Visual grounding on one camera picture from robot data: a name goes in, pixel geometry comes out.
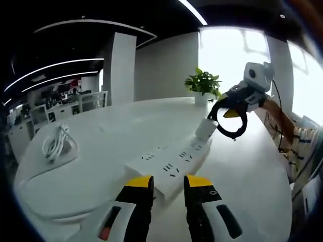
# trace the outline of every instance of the person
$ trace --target person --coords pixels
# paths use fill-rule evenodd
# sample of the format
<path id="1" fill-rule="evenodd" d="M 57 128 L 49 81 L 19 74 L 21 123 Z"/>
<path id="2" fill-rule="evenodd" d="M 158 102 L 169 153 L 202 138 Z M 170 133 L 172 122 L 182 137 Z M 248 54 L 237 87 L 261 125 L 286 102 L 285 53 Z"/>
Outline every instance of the person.
<path id="1" fill-rule="evenodd" d="M 276 121 L 282 135 L 290 144 L 289 160 L 284 167 L 289 180 L 294 183 L 292 189 L 293 219 L 291 233 L 305 224 L 319 196 L 323 169 L 323 130 L 300 128 L 281 110 L 278 104 L 267 97 L 261 107 Z"/>

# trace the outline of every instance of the white table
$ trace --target white table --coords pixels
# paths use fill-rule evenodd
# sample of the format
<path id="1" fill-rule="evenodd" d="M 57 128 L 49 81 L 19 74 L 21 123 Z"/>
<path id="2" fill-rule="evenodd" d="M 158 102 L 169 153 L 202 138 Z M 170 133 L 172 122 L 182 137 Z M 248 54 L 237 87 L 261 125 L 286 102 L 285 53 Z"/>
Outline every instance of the white table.
<path id="1" fill-rule="evenodd" d="M 57 122 L 41 129 L 19 166 L 15 191 L 43 215 L 92 208 L 113 199 L 127 182 L 124 164 L 171 138 L 195 132 L 206 108 L 192 98 L 171 98 L 100 108 L 65 120 L 78 142 L 77 160 L 38 176 L 18 191 L 21 181 L 43 165 L 41 145 Z M 235 125 L 235 119 L 227 123 Z M 268 241 L 284 241 L 291 227 L 291 192 L 286 173 L 267 130 L 255 113 L 237 141 L 216 131 L 211 151 L 198 176 L 211 180 L 228 206 L 244 209 L 255 219 Z M 46 240 L 64 239 L 78 224 L 50 223 L 24 210 Z M 190 241 L 183 194 L 152 217 L 147 241 Z"/>

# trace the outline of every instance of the white pillar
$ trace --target white pillar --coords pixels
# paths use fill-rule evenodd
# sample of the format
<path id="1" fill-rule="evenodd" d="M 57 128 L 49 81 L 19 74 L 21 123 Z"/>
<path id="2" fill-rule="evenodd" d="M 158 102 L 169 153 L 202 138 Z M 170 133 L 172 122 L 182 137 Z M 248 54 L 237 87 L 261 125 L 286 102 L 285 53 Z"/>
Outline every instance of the white pillar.
<path id="1" fill-rule="evenodd" d="M 115 33 L 107 45 L 103 63 L 103 91 L 108 105 L 134 101 L 136 36 Z"/>

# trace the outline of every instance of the white cable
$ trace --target white cable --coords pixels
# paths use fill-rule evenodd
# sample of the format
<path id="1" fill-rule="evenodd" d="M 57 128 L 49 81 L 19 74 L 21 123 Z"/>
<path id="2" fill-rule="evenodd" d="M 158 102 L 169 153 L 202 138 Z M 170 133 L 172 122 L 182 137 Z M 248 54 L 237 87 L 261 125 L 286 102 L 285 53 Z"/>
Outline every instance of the white cable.
<path id="1" fill-rule="evenodd" d="M 66 137 L 69 137 L 76 144 L 76 142 L 68 134 L 68 131 L 69 127 L 65 123 L 62 123 L 57 129 L 54 130 L 51 136 L 48 136 L 44 140 L 42 151 L 48 161 L 55 161 L 60 156 Z"/>

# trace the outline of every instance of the round table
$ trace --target round table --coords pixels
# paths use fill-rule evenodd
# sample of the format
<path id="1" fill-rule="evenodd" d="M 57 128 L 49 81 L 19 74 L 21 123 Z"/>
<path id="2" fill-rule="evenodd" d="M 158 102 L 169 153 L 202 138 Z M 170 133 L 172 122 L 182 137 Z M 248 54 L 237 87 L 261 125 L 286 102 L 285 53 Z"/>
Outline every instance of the round table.
<path id="1" fill-rule="evenodd" d="M 78 230 L 78 223 L 42 220 L 30 209 L 52 216 L 114 199 L 129 179 L 126 163 L 170 139 L 193 134 L 211 107 L 197 107 L 192 98 L 169 98 L 74 115 L 64 122 L 79 145 L 78 158 L 33 178 L 21 189 L 22 181 L 44 166 L 41 146 L 58 123 L 43 127 L 28 146 L 15 178 L 24 212 L 47 241 L 66 239 Z M 228 206 L 248 213 L 267 241 L 286 240 L 292 219 L 291 191 L 282 157 L 261 120 L 249 113 L 247 130 L 236 141 L 219 131 L 212 139 L 210 153 L 196 175 L 211 180 Z M 152 213 L 147 241 L 190 241 L 182 193 L 157 216 Z"/>

